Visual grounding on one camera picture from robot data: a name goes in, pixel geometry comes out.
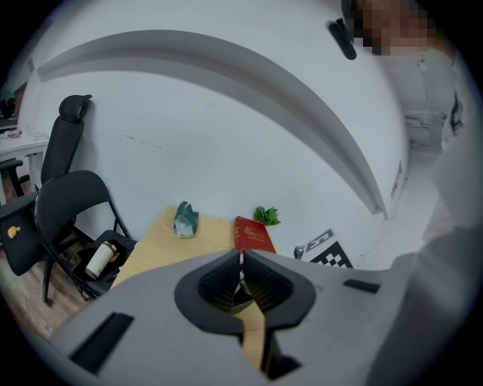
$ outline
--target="white cup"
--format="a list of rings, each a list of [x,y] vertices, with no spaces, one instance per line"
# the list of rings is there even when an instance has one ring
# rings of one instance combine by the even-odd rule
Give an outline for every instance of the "white cup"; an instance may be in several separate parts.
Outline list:
[[[116,253],[118,253],[116,247],[108,241],[104,241],[92,256],[88,266],[85,268],[85,273],[97,280],[109,260],[112,259]]]

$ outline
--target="black slot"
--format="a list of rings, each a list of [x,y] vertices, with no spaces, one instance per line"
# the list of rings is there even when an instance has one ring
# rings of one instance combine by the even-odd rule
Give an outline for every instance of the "black slot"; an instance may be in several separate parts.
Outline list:
[[[96,374],[133,320],[129,315],[113,312],[70,356],[71,361]]]
[[[380,284],[368,283],[367,281],[361,281],[356,279],[348,279],[344,282],[344,286],[349,286],[355,288],[356,290],[361,290],[366,293],[377,293]]]

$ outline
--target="green glass object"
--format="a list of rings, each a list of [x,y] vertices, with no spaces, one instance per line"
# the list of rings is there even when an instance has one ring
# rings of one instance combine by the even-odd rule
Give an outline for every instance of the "green glass object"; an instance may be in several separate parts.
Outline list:
[[[174,216],[174,233],[181,238],[195,237],[198,230],[199,213],[193,212],[191,204],[183,201]]]

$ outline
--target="chair leg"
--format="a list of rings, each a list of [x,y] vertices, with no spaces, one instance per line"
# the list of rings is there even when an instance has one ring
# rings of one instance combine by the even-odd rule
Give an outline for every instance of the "chair leg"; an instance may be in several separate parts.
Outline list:
[[[17,196],[23,196],[22,185],[20,184],[20,180],[18,179],[17,170],[16,169],[8,169],[8,176],[10,177],[10,181],[12,182],[12,186],[14,187],[15,193]]]
[[[44,268],[44,283],[42,287],[42,300],[47,306],[52,305],[52,301],[47,297],[48,294],[48,284],[51,281],[51,272],[52,272],[52,266],[54,265],[54,262],[52,261],[52,258],[47,257],[45,260],[45,268]]]

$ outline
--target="white table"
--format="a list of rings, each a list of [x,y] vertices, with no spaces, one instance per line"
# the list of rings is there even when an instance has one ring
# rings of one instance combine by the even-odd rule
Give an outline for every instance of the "white table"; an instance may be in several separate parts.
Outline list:
[[[35,191],[37,181],[37,170],[42,168],[44,154],[47,150],[48,139],[36,139],[28,133],[24,133],[20,138],[1,138],[0,139],[0,162],[12,158],[29,158],[29,175],[32,191]],[[0,188],[0,204],[5,204],[3,188]]]

